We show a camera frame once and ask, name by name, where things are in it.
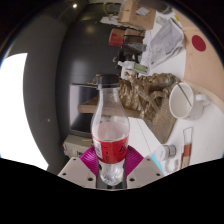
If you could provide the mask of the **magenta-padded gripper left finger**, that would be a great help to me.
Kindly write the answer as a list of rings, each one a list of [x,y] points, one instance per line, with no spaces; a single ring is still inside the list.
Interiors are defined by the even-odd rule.
[[[90,147],[80,157],[72,157],[58,176],[84,188],[95,189],[99,171],[94,147]]]

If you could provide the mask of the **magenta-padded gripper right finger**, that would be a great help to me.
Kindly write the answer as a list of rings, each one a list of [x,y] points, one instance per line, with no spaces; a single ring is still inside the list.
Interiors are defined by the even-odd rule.
[[[131,146],[128,147],[124,170],[128,189],[143,187],[164,176],[151,157],[143,157]]]

